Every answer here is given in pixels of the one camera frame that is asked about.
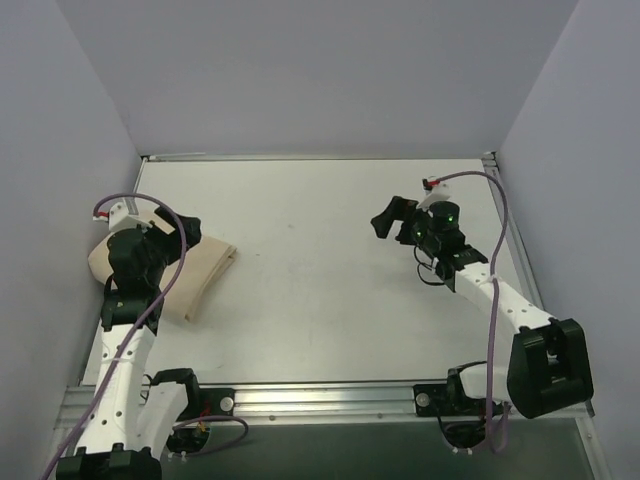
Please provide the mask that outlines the beige cloth surgical wrap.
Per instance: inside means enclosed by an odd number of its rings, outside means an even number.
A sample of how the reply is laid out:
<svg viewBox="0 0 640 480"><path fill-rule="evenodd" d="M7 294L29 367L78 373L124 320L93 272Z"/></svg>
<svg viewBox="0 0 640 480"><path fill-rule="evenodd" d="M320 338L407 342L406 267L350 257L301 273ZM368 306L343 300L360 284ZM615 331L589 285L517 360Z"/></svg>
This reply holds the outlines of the beige cloth surgical wrap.
<svg viewBox="0 0 640 480"><path fill-rule="evenodd" d="M102 284L112 274L108 263L106 237L88 256L88 265L94 278ZM194 323L201 299L235 260L237 249L222 240L205 236L187 252L185 264L176 283L164 299L163 315L172 320ZM178 262L169 265L162 276L163 290L177 270Z"/></svg>

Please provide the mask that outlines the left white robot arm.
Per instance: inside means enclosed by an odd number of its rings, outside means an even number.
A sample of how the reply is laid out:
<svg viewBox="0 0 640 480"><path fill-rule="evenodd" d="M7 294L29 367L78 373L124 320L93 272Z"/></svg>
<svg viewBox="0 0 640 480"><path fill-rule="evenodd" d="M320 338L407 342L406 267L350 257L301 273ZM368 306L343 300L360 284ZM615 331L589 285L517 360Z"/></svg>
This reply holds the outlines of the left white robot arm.
<svg viewBox="0 0 640 480"><path fill-rule="evenodd" d="M157 336L164 298L161 283L170 265L183 267L202 239L201 222L160 206L166 231L135 216L124 202L106 214L112 273L104 285L100 314L102 356L93 399L60 451L57 479L159 479L160 457L173 424L194 417L202 395L192 370L161 372L140 393Z"/></svg>

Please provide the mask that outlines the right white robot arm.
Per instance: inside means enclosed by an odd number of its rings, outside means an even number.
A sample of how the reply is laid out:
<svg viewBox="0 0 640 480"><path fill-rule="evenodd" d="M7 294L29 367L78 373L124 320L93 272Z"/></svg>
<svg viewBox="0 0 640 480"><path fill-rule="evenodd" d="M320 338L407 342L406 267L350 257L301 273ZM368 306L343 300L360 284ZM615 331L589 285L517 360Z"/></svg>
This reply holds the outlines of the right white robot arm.
<svg viewBox="0 0 640 480"><path fill-rule="evenodd" d="M449 290L513 332L506 366L479 361L449 370L443 390L447 406L464 413L479 400L492 399L533 419L591 400L594 386L582 327L536 307L492 274L489 260L467 243L459 214L450 201L421 208L415 200L395 196L371 220L381 239L399 222L396 241L424 253Z"/></svg>

